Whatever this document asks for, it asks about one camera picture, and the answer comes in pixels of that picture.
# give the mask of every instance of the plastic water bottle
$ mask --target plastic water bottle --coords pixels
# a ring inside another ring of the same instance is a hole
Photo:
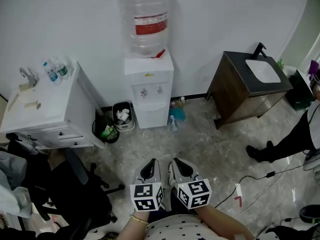
[[[178,131],[177,121],[173,115],[170,115],[170,125],[173,132]]]
[[[54,67],[54,65],[52,65],[52,63],[49,63],[47,61],[43,62],[43,66],[44,66],[44,71],[47,74],[47,76],[49,77],[49,79],[51,80],[51,82],[55,85],[55,86],[59,86],[62,82],[61,78],[58,76],[56,69]]]
[[[118,0],[127,54],[156,57],[167,45],[170,0]]]
[[[64,80],[68,80],[70,78],[70,73],[65,64],[59,61],[58,57],[53,57],[55,63],[55,70]]]

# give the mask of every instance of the trash can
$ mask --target trash can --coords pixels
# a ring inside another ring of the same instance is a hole
[[[98,114],[95,115],[92,132],[99,140],[109,144],[115,143],[120,135],[111,117]]]
[[[298,70],[289,78],[289,81],[293,89],[285,96],[290,105],[296,111],[308,108],[310,103],[315,101],[315,97]]]
[[[127,118],[128,122],[122,121],[123,123],[120,123],[121,120],[117,117],[117,111],[122,111],[124,109],[129,110],[129,117]],[[129,102],[121,102],[112,106],[112,119],[119,132],[129,132],[135,128],[135,120]]]

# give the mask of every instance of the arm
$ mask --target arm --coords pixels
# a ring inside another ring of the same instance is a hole
[[[149,218],[149,211],[135,211],[133,216],[147,222]],[[117,240],[142,240],[145,235],[146,224],[136,221],[133,218],[130,218],[128,223],[120,232]]]
[[[314,97],[315,97],[318,101],[320,101],[320,91],[316,91],[316,92],[314,93]]]
[[[243,224],[211,205],[196,208],[195,211],[200,219],[222,238],[233,240],[235,235],[243,234],[246,240],[255,239]]]

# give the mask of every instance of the chair armrest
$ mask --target chair armrest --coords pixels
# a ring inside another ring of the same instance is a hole
[[[50,221],[50,216],[48,215],[48,213],[45,211],[45,207],[43,207],[41,204],[37,204],[37,203],[33,203],[36,210],[38,211],[38,213],[40,214],[40,216],[42,217],[42,219],[44,219],[46,222]]]
[[[92,217],[89,216],[83,220],[74,230],[69,240],[79,240],[84,239],[89,231],[90,224],[92,222]]]
[[[79,179],[82,185],[86,184],[89,180],[89,176],[84,164],[71,148],[64,148],[65,159],[72,168],[74,174]]]

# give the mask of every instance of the gold bracelet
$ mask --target gold bracelet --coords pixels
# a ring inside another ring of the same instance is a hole
[[[137,221],[137,222],[141,222],[141,223],[143,223],[143,224],[145,224],[145,225],[148,225],[148,224],[149,224],[147,221],[144,221],[143,219],[137,218],[136,216],[133,216],[132,214],[130,214],[130,218],[131,218],[131,219],[134,219],[134,220]]]

